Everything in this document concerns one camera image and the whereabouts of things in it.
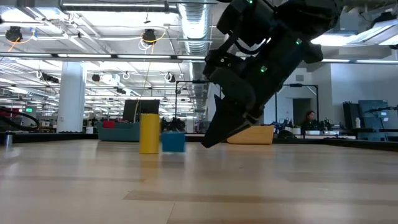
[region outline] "black robotic arm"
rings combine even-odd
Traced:
[[[214,146],[255,124],[302,61],[321,61],[320,45],[311,40],[336,26],[341,10],[340,0],[289,0],[279,7],[266,0],[231,1],[217,24],[229,39],[205,59],[203,74],[225,97],[215,96],[216,113],[202,144]],[[248,46],[263,44],[250,52],[238,39]],[[227,53],[233,44],[256,56],[243,60]]]

